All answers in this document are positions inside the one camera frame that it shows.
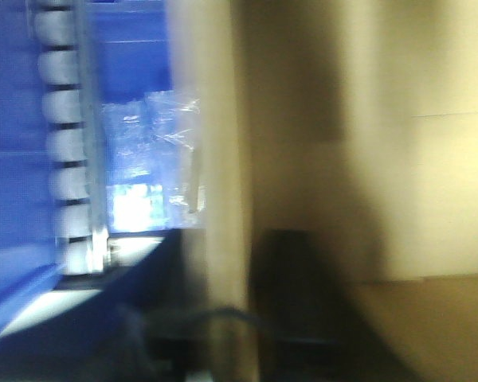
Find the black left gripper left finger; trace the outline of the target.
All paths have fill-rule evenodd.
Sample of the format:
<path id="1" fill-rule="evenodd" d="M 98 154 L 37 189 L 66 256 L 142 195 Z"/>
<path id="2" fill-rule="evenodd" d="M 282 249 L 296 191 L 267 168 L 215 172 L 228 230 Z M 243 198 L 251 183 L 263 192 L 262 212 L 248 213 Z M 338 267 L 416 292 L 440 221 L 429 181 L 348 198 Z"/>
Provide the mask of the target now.
<path id="1" fill-rule="evenodd" d="M 182 381 L 213 311 L 190 308 L 183 230 L 67 310 L 0 339 L 0 381 Z"/>

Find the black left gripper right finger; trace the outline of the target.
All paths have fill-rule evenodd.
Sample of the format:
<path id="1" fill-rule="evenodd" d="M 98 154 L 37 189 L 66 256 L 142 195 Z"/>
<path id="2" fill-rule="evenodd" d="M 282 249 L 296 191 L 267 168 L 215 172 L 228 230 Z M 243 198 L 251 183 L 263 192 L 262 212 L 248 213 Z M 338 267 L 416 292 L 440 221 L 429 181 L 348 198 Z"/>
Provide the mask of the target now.
<path id="1" fill-rule="evenodd" d="M 269 230 L 252 251 L 250 293 L 263 381 L 420 381 L 320 262 L 308 232 Z"/>

